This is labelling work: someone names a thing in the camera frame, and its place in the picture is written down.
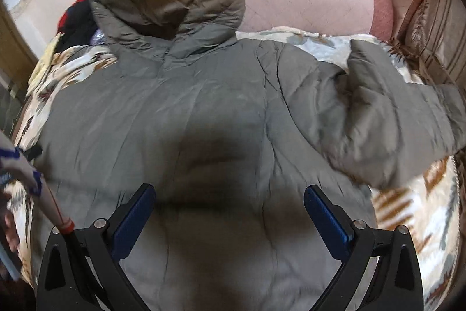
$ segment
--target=metal screw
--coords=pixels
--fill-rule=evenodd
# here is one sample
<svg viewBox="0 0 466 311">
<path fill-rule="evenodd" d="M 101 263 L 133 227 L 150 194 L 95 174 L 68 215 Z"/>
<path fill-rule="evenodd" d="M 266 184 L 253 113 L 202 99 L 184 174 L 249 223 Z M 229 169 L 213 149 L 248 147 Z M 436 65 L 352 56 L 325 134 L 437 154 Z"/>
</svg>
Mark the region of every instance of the metal screw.
<svg viewBox="0 0 466 311">
<path fill-rule="evenodd" d="M 107 221 L 105 219 L 97 219 L 94 222 L 94 227 L 95 228 L 102 228 L 102 227 L 105 227 L 106 224 L 107 224 Z"/>
<path fill-rule="evenodd" d="M 354 226 L 357 228 L 357 229 L 365 229 L 367 227 L 367 224 L 364 220 L 361 220 L 361 219 L 357 219 L 354 221 Z"/>
<path fill-rule="evenodd" d="M 401 226 L 398 226 L 398 231 L 400 231 L 400 233 L 402 234 L 407 234 L 409 232 L 409 229 L 408 227 L 401 225 Z"/>
</svg>

